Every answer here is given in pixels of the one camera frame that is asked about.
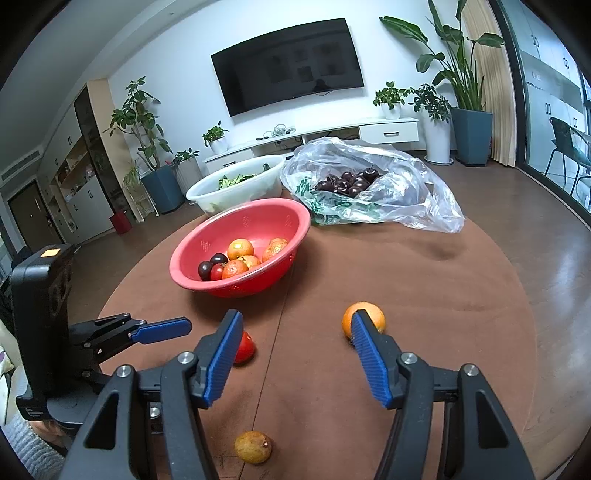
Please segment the red tomato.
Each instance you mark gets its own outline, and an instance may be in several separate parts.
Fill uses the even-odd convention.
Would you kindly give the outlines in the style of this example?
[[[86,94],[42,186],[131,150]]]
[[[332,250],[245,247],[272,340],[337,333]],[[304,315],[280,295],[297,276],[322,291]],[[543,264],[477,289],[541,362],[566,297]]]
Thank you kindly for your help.
[[[224,267],[225,267],[224,263],[214,264],[211,268],[211,274],[209,274],[209,279],[211,279],[211,281],[221,280],[222,276],[223,276]]]
[[[246,331],[243,331],[242,340],[240,340],[233,364],[235,366],[242,366],[243,364],[249,363],[254,355],[256,355],[256,344],[254,344],[252,336]]]

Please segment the dark plum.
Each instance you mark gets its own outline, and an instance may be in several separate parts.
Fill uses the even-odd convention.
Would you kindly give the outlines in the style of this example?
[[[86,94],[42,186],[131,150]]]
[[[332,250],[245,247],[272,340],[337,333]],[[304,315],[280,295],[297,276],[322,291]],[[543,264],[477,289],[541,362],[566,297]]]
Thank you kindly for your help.
[[[211,261],[202,261],[199,263],[197,273],[202,281],[209,281],[211,279],[211,269],[213,264]]]

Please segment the small orange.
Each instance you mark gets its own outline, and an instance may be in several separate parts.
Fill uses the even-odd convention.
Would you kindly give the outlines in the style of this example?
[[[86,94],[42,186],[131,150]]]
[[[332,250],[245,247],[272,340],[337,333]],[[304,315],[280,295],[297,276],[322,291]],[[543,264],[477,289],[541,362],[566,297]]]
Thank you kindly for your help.
[[[221,278],[229,279],[249,271],[249,266],[242,259],[233,259],[223,266]]]

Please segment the red grape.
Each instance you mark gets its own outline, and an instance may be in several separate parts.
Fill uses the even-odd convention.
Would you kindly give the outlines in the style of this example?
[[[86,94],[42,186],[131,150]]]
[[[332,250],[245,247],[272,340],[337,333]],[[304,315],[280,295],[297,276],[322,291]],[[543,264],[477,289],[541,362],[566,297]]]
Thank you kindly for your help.
[[[222,264],[228,263],[228,257],[226,257],[221,252],[215,253],[214,256],[211,257],[211,263],[213,265],[219,264],[219,263],[222,263]]]

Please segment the large textured mandarin orange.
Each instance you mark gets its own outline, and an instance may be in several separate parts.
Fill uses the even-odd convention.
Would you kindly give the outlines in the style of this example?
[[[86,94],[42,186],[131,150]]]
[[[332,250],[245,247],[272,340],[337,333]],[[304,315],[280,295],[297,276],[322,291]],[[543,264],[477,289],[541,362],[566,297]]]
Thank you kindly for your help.
[[[284,238],[273,238],[270,240],[270,243],[267,244],[266,250],[263,252],[262,260],[263,262],[269,261],[273,256],[276,256],[278,252],[286,248],[288,245],[287,239]]]

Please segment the brown table cloth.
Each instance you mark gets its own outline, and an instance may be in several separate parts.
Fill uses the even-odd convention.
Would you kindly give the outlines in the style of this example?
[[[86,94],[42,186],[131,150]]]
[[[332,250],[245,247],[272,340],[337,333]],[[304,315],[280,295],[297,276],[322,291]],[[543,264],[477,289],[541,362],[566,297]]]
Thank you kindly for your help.
[[[182,227],[143,257],[102,314],[184,316],[190,335],[133,346],[103,369],[160,365],[192,349],[226,310],[242,312],[256,357],[231,371],[221,399],[201,415],[221,478],[374,476],[393,414],[372,396],[342,332],[342,314],[359,301],[378,305],[388,333],[429,364],[478,365],[514,427],[525,427],[537,377],[535,322],[513,265],[474,222],[457,234],[394,223],[311,228],[283,279],[233,299],[171,280],[170,257],[187,233]],[[259,465],[235,454],[235,439],[250,430],[273,440],[270,459]]]

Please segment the grey knit sweater sleeve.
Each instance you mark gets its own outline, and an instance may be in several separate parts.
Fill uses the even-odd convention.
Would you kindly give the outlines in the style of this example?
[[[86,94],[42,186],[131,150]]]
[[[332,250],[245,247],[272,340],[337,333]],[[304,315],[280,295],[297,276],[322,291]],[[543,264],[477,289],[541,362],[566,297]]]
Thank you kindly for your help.
[[[2,430],[28,473],[57,479],[64,465],[65,432],[53,420],[29,421],[15,413]]]

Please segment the red plastic colander bowl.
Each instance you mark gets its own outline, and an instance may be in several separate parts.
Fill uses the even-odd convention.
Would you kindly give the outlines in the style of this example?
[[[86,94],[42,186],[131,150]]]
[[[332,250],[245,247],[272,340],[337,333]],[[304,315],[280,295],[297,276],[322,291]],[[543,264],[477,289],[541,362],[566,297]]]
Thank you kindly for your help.
[[[258,294],[290,269],[311,216],[294,200],[246,202],[194,228],[174,250],[169,273],[184,289],[219,298]]]

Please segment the tall tree blue pot left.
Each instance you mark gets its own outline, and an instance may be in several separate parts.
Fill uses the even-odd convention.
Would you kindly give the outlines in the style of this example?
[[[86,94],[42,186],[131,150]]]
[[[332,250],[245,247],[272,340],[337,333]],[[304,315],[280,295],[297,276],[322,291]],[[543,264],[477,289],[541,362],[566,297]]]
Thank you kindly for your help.
[[[126,183],[139,182],[157,213],[167,214],[177,210],[184,200],[172,168],[165,163],[172,149],[155,113],[160,101],[145,90],[145,84],[145,76],[128,83],[126,97],[120,107],[113,109],[107,131],[135,139],[137,160],[125,176]]]

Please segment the dark cherries pile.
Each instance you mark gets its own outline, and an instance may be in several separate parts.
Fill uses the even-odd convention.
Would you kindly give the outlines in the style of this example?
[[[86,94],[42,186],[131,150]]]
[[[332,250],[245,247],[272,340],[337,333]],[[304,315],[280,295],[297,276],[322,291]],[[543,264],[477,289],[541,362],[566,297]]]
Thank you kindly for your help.
[[[349,198],[356,198],[372,186],[381,173],[375,168],[353,172],[345,171],[341,175],[329,174],[315,185],[315,191],[335,193]]]

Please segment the small plant on cabinet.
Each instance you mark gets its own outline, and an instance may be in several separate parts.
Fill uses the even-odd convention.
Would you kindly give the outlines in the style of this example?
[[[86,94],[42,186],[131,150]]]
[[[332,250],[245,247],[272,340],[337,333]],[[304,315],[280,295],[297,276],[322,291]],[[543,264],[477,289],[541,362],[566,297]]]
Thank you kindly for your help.
[[[225,138],[227,132],[228,129],[224,129],[221,126],[221,121],[218,121],[202,134],[204,146],[208,147],[215,155],[228,151],[228,140]]]
[[[410,93],[409,88],[398,88],[394,81],[387,81],[386,86],[375,93],[373,105],[379,107],[387,119],[400,119],[402,106]]]

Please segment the white tv cabinet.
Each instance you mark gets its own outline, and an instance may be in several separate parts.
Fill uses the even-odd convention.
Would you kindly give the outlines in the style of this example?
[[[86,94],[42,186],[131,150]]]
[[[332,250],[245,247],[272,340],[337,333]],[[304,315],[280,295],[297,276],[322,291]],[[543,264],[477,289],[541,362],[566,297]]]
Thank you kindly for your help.
[[[206,174],[252,159],[257,156],[293,152],[301,145],[319,138],[335,137],[346,141],[366,142],[372,145],[414,144],[419,141],[419,120],[400,119],[363,120],[335,127],[294,131],[280,136],[263,136],[256,140],[231,146],[228,151],[214,154],[204,160]]]

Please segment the tall plant blue pot right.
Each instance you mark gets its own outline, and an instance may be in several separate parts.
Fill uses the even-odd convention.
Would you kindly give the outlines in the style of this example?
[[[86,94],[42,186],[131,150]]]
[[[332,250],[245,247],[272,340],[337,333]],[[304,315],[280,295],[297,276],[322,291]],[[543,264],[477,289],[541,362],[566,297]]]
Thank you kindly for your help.
[[[475,50],[478,46],[499,49],[505,40],[489,32],[469,38],[460,25],[453,27],[441,21],[434,2],[430,1],[428,6],[431,24],[446,52],[432,49],[427,35],[413,23],[392,16],[382,16],[380,21],[396,34],[427,49],[416,61],[418,72],[427,72],[434,62],[440,65],[432,84],[437,86],[447,81],[454,91],[458,105],[451,109],[451,116],[458,161],[466,166],[483,167],[491,154],[493,115],[485,110],[484,76],[479,71]]]

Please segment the small plant on cabinet right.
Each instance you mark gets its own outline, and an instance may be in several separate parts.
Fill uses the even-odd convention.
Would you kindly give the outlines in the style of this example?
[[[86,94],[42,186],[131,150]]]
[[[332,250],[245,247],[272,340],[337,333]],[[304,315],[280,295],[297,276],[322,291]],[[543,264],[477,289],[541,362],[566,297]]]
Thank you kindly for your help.
[[[379,107],[387,119],[400,119],[402,106],[410,93],[409,88],[398,88],[394,81],[387,81],[386,86],[375,93],[373,105]]]

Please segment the beige curtain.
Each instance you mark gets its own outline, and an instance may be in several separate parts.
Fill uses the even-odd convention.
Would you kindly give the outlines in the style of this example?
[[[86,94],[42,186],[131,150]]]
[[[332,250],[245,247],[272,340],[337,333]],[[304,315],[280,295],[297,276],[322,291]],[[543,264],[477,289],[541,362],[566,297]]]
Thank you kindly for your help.
[[[476,39],[483,33],[502,35],[491,3],[469,0],[463,10],[466,34]],[[506,167],[517,162],[517,109],[512,71],[505,46],[499,48],[477,45],[475,59],[484,77],[485,110],[493,114],[492,153],[494,161]]]

